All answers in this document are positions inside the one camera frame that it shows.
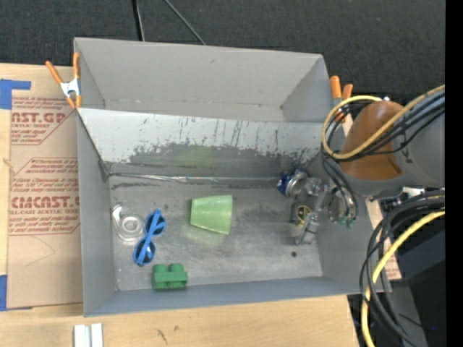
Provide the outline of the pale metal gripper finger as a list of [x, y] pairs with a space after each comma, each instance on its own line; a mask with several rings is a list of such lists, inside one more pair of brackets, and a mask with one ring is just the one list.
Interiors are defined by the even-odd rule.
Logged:
[[299, 219], [296, 225], [294, 243], [311, 244], [320, 225], [320, 215], [318, 213], [308, 213]]
[[312, 213], [311, 209], [300, 202], [292, 205], [289, 217], [289, 233], [302, 234], [308, 226], [308, 217]]

